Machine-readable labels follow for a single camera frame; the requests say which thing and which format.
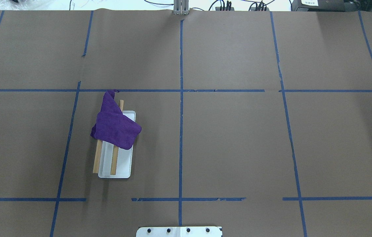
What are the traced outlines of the clear plastic bag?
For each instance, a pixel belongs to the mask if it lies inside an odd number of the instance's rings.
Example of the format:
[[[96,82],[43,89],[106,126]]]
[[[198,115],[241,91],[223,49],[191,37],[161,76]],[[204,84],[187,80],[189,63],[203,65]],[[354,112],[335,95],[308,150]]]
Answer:
[[[38,0],[0,0],[0,10],[32,10],[39,3]]]

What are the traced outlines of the white towel rack base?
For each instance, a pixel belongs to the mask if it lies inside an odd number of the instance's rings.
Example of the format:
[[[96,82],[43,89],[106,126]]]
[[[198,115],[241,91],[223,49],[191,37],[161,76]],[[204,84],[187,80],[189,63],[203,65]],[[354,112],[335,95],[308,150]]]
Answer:
[[[113,144],[108,142],[103,142],[102,153],[100,158],[100,169],[97,174],[99,178],[107,179],[127,179],[131,176],[132,169],[132,151],[133,147],[129,150],[124,150],[119,148],[118,150],[118,159],[117,159],[117,169],[116,174],[111,175],[111,161],[112,161],[112,152]]]

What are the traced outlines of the black box with label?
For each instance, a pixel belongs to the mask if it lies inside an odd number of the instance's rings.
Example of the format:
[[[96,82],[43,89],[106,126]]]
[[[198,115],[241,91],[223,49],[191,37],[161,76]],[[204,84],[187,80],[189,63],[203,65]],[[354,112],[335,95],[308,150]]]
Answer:
[[[293,0],[293,12],[372,12],[372,0]]]

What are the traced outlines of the aluminium frame post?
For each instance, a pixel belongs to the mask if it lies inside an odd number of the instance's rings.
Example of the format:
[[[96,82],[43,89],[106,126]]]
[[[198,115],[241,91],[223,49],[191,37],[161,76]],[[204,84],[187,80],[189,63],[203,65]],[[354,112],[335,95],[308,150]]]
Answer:
[[[189,15],[189,0],[174,0],[173,14],[174,15]]]

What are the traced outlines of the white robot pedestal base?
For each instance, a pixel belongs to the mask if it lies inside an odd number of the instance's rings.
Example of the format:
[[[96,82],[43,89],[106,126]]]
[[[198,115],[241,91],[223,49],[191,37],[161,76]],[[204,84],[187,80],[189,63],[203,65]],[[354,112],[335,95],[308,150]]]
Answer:
[[[218,226],[141,227],[136,237],[222,237]]]

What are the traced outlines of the purple towel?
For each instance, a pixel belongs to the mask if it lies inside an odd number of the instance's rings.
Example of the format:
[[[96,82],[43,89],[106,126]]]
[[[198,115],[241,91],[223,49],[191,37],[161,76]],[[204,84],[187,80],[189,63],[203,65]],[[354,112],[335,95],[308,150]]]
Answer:
[[[118,90],[106,90],[103,95],[100,112],[91,128],[90,136],[96,140],[106,141],[124,150],[132,148],[142,127],[125,116],[115,102]]]

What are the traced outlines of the wooden rack rod left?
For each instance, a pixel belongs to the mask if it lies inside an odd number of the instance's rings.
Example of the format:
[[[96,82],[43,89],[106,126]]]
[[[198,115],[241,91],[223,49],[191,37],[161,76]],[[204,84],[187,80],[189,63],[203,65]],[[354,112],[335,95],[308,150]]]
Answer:
[[[119,100],[119,103],[118,103],[118,106],[121,110],[121,112],[123,113],[123,110],[124,110],[124,100]],[[117,161],[118,161],[118,150],[119,150],[119,147],[117,147],[116,145],[113,146],[113,152],[112,152],[112,161],[111,161],[111,170],[110,170],[110,174],[111,175],[115,175],[116,174],[116,169],[117,169]]]

